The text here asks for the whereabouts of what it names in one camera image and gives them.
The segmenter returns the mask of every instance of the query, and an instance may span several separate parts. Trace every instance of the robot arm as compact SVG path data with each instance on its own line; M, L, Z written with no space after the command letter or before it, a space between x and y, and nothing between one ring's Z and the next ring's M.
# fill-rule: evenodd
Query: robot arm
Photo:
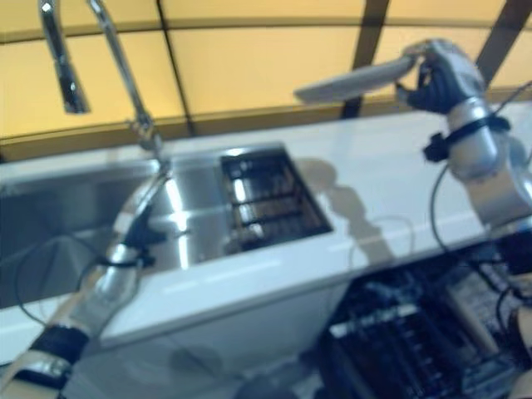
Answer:
M420 59L417 88L407 90L397 80ZM448 161L512 274L519 276L520 292L532 297L532 174L526 151L508 135L508 121L491 111L484 79L459 47L444 39L426 40L395 61L312 84L295 95L306 103L346 101L393 82L400 101L446 117L450 133L432 136L426 158Z
M41 335L6 370L2 399L61 397L85 346L135 296L144 263L145 216L169 178L162 170L126 201L114 223L105 261L93 268L81 289L59 307Z

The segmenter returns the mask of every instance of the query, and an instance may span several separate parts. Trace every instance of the kitchen counter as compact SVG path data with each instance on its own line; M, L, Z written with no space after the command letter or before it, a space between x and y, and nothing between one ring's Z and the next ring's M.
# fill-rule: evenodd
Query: kitchen counter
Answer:
M514 126L513 134L530 148L532 102L508 106L505 115ZM442 165L426 163L421 148L430 135L444 129L439 116L411 112L168 142L166 150L172 155L283 142L333 232L216 259L186 271L146 276L134 301L103 332L101 346L142 340L437 253L428 203ZM136 146L61 155L1 165L0 178L24 180L142 157L145 154ZM448 244L482 239L465 191L449 176L441 186L437 216ZM27 306L49 315L59 300ZM18 308L0 310L0 364L10 362L39 331L40 326Z

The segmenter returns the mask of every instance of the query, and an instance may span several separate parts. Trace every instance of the wire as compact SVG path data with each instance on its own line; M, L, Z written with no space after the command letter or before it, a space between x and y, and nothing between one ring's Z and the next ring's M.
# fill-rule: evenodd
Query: wire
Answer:
M92 245L84 241L83 239L80 239L76 237L74 234L71 233L65 233L62 234L65 237L68 237L69 239L81 244L87 251L92 252L97 259L101 259L100 253L97 251L96 248L94 248ZM28 252L21 258L20 262L15 265L15 270L13 273L13 288L14 288L14 296L15 296L15 302L17 303L17 306L22 310L22 312L28 316L31 320L33 320L36 323L41 324L42 326L46 326L47 324L40 319L39 317L32 314L29 310L27 310L26 306L24 305L24 302L21 299L20 295L20 274L24 267L24 265L29 261L29 259L36 253L38 253L42 248L44 248L47 244L49 244L51 240L46 240L38 245L35 245L33 248L29 249ZM77 281L76 284L76 290L79 290L81 286L82 280L87 275L88 271L92 268L94 264L94 259L91 260L91 262L83 268L80 274L80 278Z
M495 305L495 314L497 316L497 323L499 324L500 332L504 336L506 336L507 330L506 330L505 320L502 317L502 304L504 303L508 294L511 293L511 291L512 291L512 288L508 287L502 293L500 293L499 298L497 299L497 304Z
M15 295L15 301L17 302L17 306L20 308L20 310L22 310L22 312L24 314L26 314L26 316L28 316L34 322L41 324L43 327L46 326L46 323L44 321L42 321L40 318L38 318L37 316L35 316L32 313L30 313L26 309L26 306L24 305L24 302L21 300L21 298L20 298L20 290L19 290L20 289L19 288L19 279L20 279L20 272L21 272L22 267L24 266L24 264L26 264L26 262L34 254L39 252L46 244L48 244L48 241L44 241L43 243L40 243L40 244L34 246L29 251L27 251L26 254L24 256L22 256L22 259L20 260L20 262L18 262L18 264L15 265L15 271L14 271L14 274L13 274L13 287L14 287L14 295Z
M451 249L443 242L443 239L441 239L440 232L438 231L438 225L436 222L436 198L438 194L438 190L440 189L441 182L443 181L443 178L446 175L446 172L449 170L449 165L446 165L436 178L436 182L434 183L432 187L431 192L431 199L430 199L430 205L429 205L429 219L431 222L431 231L432 235L434 236L434 239L440 246L441 250L446 254L447 256L454 258L455 261L457 261L459 264L465 264L469 268L471 268L475 273L479 275L482 280L487 284L487 286L494 292L500 293L500 289L495 285L493 280L482 270L480 267L482 264L500 264L501 262L498 260L493 259L487 259L487 260L472 260L472 259L466 259L461 257L459 254L452 252Z
M502 101L499 104L499 107L495 110L493 113L494 115L497 115L499 112L501 112L508 104L510 104L519 94L521 94L523 91L528 89L529 87L532 87L532 81L527 81L523 85L519 86L515 91L506 98L506 100Z

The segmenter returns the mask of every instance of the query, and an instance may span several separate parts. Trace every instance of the faucet spout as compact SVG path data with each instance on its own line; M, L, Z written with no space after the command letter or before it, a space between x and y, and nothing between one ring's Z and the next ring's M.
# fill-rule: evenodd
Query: faucet spout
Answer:
M72 114L84 114L90 109L77 79L76 70L71 64L65 38L62 35L58 3L58 0L39 0L39 14L44 37L52 53L65 111Z
M144 108L111 16L101 0L86 0L86 2L94 12L98 24L106 36L109 49L135 108L135 121L130 123L131 129L140 137L140 145L145 150L153 151L155 158L160 160L160 148L162 146L160 137L156 132L150 113ZM59 0L39 0L38 4L44 37L54 59L65 111L69 113L88 112L89 106L77 79L74 66L71 64L65 38L62 34Z

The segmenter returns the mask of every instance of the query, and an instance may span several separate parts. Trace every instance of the stainless steel sink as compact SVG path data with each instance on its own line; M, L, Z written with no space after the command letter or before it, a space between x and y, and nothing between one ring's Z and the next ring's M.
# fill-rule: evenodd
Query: stainless steel sink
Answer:
M0 308L76 289L111 237L127 197L154 161L8 181L0 191ZM174 179L150 213L164 240L144 273L330 231L281 145L211 151L171 160Z

